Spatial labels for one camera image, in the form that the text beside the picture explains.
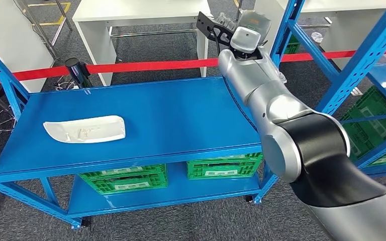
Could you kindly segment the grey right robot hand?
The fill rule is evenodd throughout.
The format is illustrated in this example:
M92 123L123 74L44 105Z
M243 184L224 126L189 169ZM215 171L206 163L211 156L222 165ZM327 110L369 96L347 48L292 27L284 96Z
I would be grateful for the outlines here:
M271 28L271 20L255 10L244 10L238 20L238 26L258 32L261 35L258 42L260 46L266 43L265 38Z

